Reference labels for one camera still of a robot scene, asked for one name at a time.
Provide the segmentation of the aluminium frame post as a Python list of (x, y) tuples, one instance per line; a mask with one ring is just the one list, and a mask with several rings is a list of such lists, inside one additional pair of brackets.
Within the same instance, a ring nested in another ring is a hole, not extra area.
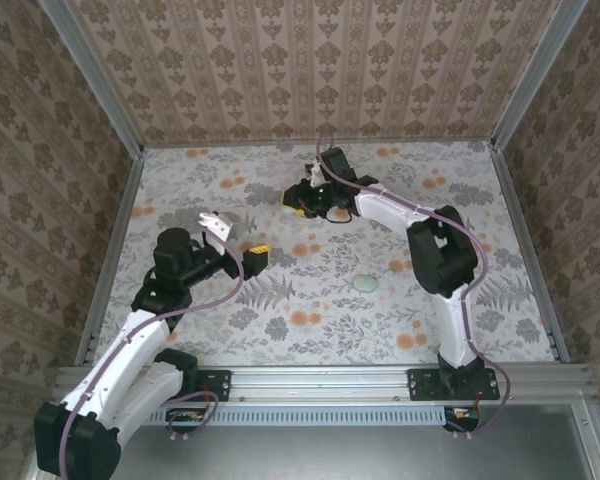
[(587, 3), (588, 0), (560, 0), (491, 135), (496, 151), (503, 150), (510, 141)]
[(84, 34), (68, 0), (39, 0), (42, 8), (80, 69), (98, 103), (133, 160), (142, 155), (143, 141), (97, 51)]

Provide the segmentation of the aluminium front rail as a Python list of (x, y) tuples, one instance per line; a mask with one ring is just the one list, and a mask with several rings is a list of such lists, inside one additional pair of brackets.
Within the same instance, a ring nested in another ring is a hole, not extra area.
[[(410, 405), (410, 371), (420, 365), (228, 366), (225, 406)], [(596, 398), (587, 369), (561, 363), (506, 363), (496, 375), (507, 405), (574, 404)]]

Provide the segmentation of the floral print tablecloth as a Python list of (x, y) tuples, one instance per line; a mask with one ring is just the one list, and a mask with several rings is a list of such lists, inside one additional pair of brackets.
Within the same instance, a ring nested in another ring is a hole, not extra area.
[[(397, 195), (426, 208), (455, 207), (480, 239), (489, 271), (471, 295), (478, 349), (497, 362), (552, 361), (488, 145), (353, 143), (344, 152), (358, 175)], [(199, 214), (215, 210), (238, 227), (235, 250), (271, 245), (270, 263), (243, 285), (221, 273), (195, 286), (197, 312), (179, 322), (172, 347), (214, 366), (434, 362), (440, 322), (406, 240), (341, 209), (323, 220), (282, 206), (282, 193), (302, 179), (314, 153), (309, 144), (146, 151), (97, 352), (129, 313), (159, 233), (196, 232)], [(356, 275), (375, 277), (377, 290), (357, 292)]]

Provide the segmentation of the aluminium side rail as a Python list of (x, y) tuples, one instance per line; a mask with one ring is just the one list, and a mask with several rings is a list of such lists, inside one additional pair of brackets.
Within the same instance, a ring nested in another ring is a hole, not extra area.
[(106, 255), (94, 290), (92, 302), (84, 324), (81, 340), (73, 362), (74, 366), (83, 366), (93, 359), (94, 347), (106, 317), (124, 239), (131, 219), (134, 201), (140, 185), (144, 167), (144, 148), (133, 159), (129, 176), (123, 191), (119, 210), (113, 225)]
[(566, 346), (505, 156), (501, 149), (493, 145), (490, 146), (490, 152), (554, 358), (561, 363), (571, 363), (572, 359)]

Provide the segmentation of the grey metal sheet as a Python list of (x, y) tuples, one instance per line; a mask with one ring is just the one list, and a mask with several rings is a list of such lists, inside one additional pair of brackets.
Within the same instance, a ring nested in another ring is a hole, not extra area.
[(600, 480), (565, 405), (509, 407), (469, 439), (440, 427), (141, 429), (112, 480)]

